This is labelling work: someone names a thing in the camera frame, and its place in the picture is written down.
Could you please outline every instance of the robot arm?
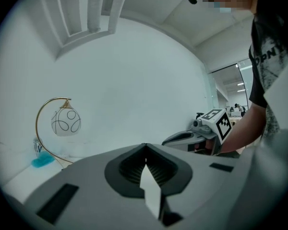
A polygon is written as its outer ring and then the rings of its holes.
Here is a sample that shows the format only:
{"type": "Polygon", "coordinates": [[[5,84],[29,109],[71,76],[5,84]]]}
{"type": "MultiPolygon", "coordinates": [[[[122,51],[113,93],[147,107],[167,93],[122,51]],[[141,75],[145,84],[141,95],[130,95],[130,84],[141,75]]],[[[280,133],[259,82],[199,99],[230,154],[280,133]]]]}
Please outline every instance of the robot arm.
{"type": "Polygon", "coordinates": [[[217,155],[231,131],[232,126],[226,109],[213,109],[200,117],[197,116],[190,130],[181,131],[170,136],[162,145],[194,152],[195,144],[200,144],[201,149],[205,141],[209,139],[214,141],[211,155],[217,155]]]}

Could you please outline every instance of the desk lamp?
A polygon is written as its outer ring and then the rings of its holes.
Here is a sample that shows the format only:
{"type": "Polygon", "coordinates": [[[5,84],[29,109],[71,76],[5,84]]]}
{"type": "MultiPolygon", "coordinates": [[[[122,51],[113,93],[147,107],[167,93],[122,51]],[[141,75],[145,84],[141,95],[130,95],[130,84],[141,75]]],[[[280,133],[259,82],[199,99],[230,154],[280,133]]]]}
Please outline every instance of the desk lamp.
{"type": "Polygon", "coordinates": [[[50,103],[52,101],[56,101],[56,100],[65,100],[65,103],[57,111],[55,111],[54,114],[52,115],[51,126],[52,126],[53,132],[57,136],[60,136],[60,137],[76,135],[79,132],[79,130],[81,128],[81,118],[80,118],[78,112],[74,108],[72,108],[72,106],[70,104],[71,98],[56,97],[56,98],[50,99],[47,102],[45,102],[42,105],[42,107],[39,109],[37,116],[36,116],[36,121],[35,121],[36,137],[37,137],[39,143],[42,145],[42,147],[47,152],[49,152],[52,156],[54,156],[55,158],[67,161],[69,163],[73,163],[70,160],[67,160],[65,158],[59,157],[58,155],[55,155],[49,149],[47,149],[45,147],[42,139],[40,138],[40,136],[38,134],[37,123],[38,123],[38,118],[39,118],[41,111],[44,109],[44,107],[48,103],[50,103]]]}

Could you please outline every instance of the black slot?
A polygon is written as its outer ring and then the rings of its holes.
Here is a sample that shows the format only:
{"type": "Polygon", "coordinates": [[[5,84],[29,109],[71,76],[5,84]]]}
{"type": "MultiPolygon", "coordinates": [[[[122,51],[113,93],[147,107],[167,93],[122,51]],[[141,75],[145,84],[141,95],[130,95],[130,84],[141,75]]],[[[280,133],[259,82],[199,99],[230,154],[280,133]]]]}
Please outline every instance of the black slot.
{"type": "Polygon", "coordinates": [[[54,224],[78,189],[78,186],[65,184],[36,214],[54,224]]]}
{"type": "Polygon", "coordinates": [[[228,166],[228,165],[223,165],[223,164],[219,164],[219,163],[212,163],[209,165],[209,167],[218,169],[218,170],[222,170],[222,171],[226,171],[226,172],[232,172],[232,170],[234,169],[234,167],[232,166],[228,166]]]}

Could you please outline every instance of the white cube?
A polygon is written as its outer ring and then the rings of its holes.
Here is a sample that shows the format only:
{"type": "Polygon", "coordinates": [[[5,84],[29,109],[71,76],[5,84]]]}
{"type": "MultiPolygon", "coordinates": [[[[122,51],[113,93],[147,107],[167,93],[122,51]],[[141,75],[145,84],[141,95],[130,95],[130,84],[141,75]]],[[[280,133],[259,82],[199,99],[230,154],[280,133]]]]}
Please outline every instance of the white cube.
{"type": "Polygon", "coordinates": [[[223,144],[232,131],[226,109],[213,109],[202,115],[199,119],[202,120],[203,125],[209,126],[218,135],[221,144],[223,144]]]}

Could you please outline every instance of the man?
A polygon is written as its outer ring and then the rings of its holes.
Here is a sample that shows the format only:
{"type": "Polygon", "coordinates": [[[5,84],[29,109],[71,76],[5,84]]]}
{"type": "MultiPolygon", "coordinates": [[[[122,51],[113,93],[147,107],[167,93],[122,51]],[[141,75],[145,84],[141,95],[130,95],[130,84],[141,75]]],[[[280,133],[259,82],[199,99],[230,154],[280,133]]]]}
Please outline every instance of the man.
{"type": "Polygon", "coordinates": [[[244,114],[245,114],[244,108],[242,106],[240,106],[239,104],[237,104],[237,103],[235,104],[235,108],[239,109],[239,111],[241,112],[241,116],[243,117],[244,114]]]}
{"type": "Polygon", "coordinates": [[[227,8],[250,10],[254,14],[249,57],[253,65],[252,105],[225,140],[222,152],[231,152],[279,130],[264,99],[264,92],[288,63],[288,0],[209,0],[227,8]]]}

